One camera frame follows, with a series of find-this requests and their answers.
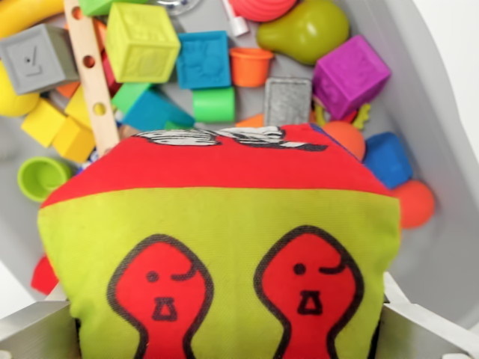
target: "green pear toy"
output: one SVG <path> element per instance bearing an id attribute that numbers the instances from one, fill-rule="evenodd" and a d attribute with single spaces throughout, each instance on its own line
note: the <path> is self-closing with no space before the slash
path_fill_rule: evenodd
<path id="1" fill-rule="evenodd" d="M 350 32 L 346 14 L 330 0 L 305 0 L 282 18 L 260 25 L 257 42 L 307 64 L 344 43 Z"/>

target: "gray textured square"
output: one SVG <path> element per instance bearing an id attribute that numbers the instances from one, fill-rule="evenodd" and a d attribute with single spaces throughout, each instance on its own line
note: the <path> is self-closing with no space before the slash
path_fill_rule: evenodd
<path id="1" fill-rule="evenodd" d="M 0 41 L 0 57 L 18 94 L 42 92 L 79 79 L 68 32 L 37 25 Z"/>
<path id="2" fill-rule="evenodd" d="M 312 83 L 308 79 L 272 77 L 266 82 L 265 126 L 307 123 L 311 112 Z"/>

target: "orange cup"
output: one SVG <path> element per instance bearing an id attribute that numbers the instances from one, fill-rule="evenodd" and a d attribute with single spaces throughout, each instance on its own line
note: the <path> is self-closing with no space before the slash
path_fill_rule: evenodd
<path id="1" fill-rule="evenodd" d="M 263 49 L 235 47 L 230 50 L 233 83 L 241 88 L 257 88 L 268 78 L 273 53 Z"/>

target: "purple block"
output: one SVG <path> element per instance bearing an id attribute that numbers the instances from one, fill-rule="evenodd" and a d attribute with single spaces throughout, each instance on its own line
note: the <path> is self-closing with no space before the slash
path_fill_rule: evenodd
<path id="1" fill-rule="evenodd" d="M 314 95 L 334 118 L 343 118 L 374 99 L 389 76 L 390 69 L 357 35 L 318 60 Z"/>

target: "lime green cup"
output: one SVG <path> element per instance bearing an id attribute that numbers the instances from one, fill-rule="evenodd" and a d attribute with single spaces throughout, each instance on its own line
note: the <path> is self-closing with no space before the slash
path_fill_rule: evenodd
<path id="1" fill-rule="evenodd" d="M 35 202 L 43 202 L 72 176 L 68 165 L 49 157 L 32 157 L 23 162 L 17 174 L 22 193 Z"/>

